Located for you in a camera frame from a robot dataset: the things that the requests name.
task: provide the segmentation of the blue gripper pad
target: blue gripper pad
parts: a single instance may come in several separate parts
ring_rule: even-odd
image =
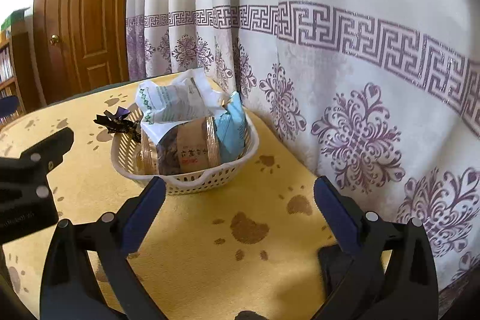
[[[14,95],[0,99],[0,118],[15,113],[18,107],[18,98]]]
[[[326,181],[328,181],[326,177],[315,180],[313,186],[315,203],[325,217],[342,251],[349,255],[356,255],[361,249],[358,238],[359,229],[341,201],[342,198],[348,199],[348,197],[341,196],[330,181],[328,183]]]
[[[165,182],[154,177],[142,193],[140,203],[126,221],[121,233],[121,251],[124,256],[138,251],[158,211],[165,201]]]

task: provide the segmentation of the metal screw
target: metal screw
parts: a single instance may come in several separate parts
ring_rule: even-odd
[[[63,219],[58,222],[60,228],[65,228],[68,225],[68,219]]]
[[[374,211],[366,212],[365,217],[367,218],[368,221],[372,221],[372,222],[378,220],[378,215]]]
[[[50,194],[50,190],[47,186],[42,185],[37,187],[35,193],[37,193],[40,198],[47,198]]]
[[[414,218],[412,218],[412,224],[417,226],[417,227],[421,227],[422,226],[422,221],[420,219],[418,219],[417,217],[414,217]]]
[[[110,221],[113,221],[114,218],[115,215],[111,211],[108,211],[102,215],[101,220],[104,223],[109,223]]]
[[[36,152],[30,155],[30,160],[32,160],[32,162],[40,162],[41,158],[42,157],[40,156],[40,154]]]

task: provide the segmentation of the basket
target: basket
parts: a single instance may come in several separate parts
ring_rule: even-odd
[[[143,116],[135,103],[130,105],[128,110],[131,113],[127,118],[131,121],[139,120]],[[132,179],[142,186],[146,186],[154,176],[159,176],[165,181],[168,194],[190,194],[220,187],[231,181],[239,173],[243,165],[255,155],[258,149],[259,139],[257,130],[246,113],[245,119],[247,122],[245,148],[241,157],[233,162],[223,163],[217,167],[180,175],[140,175],[135,172],[135,157],[138,151],[140,151],[141,145],[133,141],[131,136],[124,133],[114,135],[110,159],[113,167],[120,175]]]

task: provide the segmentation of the white curtain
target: white curtain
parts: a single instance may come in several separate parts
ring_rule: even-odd
[[[480,259],[480,0],[127,0],[131,79],[203,67],[310,170],[427,230],[441,313]]]

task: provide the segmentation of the wooden door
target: wooden door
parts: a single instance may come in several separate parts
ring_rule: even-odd
[[[47,103],[128,80],[125,4],[34,0],[35,55]]]

